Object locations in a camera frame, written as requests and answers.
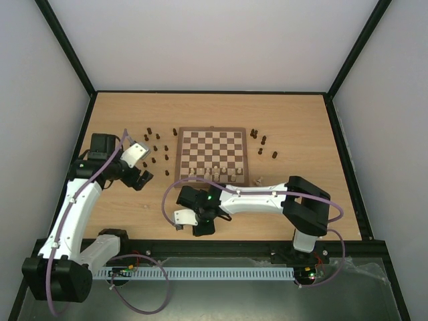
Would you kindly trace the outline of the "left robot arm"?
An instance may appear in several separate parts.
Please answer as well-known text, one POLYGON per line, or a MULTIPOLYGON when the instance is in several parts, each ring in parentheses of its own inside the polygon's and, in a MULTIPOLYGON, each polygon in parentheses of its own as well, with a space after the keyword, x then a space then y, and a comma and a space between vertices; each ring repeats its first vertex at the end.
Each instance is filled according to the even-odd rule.
POLYGON ((92 210, 102 191, 114 181, 141 190, 153 177, 137 167, 150 153, 142 142, 113 134, 93 134, 89 149, 71 165, 66 193, 56 222, 34 257, 25 259, 21 271, 36 300, 83 302, 93 277, 114 256, 126 249, 128 234, 121 229, 103 229, 96 240, 82 249, 82 240, 92 210))

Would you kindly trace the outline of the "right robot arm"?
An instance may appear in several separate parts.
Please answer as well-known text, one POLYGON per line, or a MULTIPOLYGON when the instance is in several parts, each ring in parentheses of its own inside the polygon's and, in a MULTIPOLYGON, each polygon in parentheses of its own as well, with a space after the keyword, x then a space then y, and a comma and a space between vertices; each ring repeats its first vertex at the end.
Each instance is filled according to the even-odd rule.
POLYGON ((237 187, 213 183, 205 191, 184 185, 177 198, 183 209, 175 211, 173 223, 180 229, 193 227, 194 236, 212 235, 214 220, 232 220, 237 213, 277 213, 294 226, 292 255, 308 261, 315 254, 315 242, 327 234, 330 195, 298 176, 287 183, 268 187, 237 187))

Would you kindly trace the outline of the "wooden chess board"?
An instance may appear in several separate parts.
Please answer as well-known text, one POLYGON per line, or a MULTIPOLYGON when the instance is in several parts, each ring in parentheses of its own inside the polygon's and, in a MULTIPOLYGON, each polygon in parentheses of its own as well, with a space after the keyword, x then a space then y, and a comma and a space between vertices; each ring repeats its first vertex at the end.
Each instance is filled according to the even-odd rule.
MULTIPOLYGON (((211 181, 246 187, 249 185, 249 166, 247 157, 247 133, 242 127, 180 127, 178 129, 175 180, 189 178, 190 168, 195 169, 195 177, 204 179, 205 169, 211 169, 211 181), (214 181, 213 167, 219 167, 220 181, 214 181), (202 175, 197 169, 203 168, 202 175), (235 169, 236 181, 231 182, 229 169, 235 169)), ((188 184, 202 187, 202 181, 189 181, 188 184)))

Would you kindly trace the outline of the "black frame rail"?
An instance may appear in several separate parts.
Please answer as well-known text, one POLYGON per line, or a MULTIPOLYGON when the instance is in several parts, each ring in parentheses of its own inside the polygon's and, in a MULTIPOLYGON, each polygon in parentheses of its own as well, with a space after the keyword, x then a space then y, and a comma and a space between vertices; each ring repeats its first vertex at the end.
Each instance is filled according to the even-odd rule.
POLYGON ((331 258, 346 257, 379 258, 390 262, 391 258, 384 241, 345 241, 342 250, 339 241, 317 241, 314 253, 296 251, 291 241, 203 241, 203 240, 144 240, 131 239, 119 254, 139 254, 157 260, 170 257, 196 258, 249 258, 268 259, 272 264, 292 267, 309 267, 319 261, 327 264, 331 258))

